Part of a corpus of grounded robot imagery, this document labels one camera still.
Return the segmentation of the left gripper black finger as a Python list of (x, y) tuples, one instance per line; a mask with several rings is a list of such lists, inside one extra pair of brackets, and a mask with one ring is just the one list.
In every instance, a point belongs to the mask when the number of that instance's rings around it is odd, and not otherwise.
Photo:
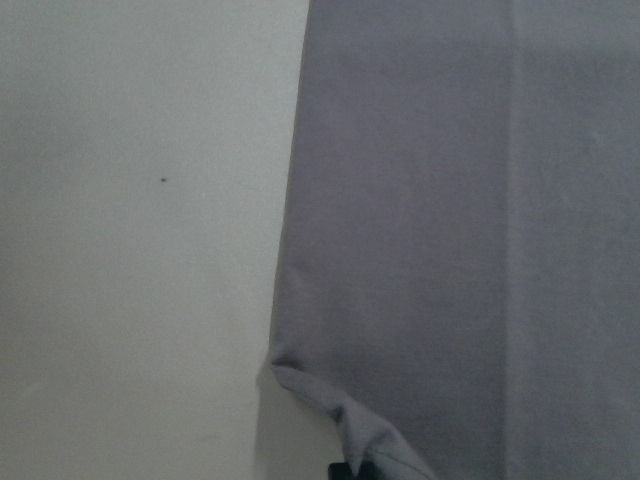
[(363, 462), (354, 472), (348, 463), (331, 463), (328, 466), (329, 480), (375, 480), (375, 465)]

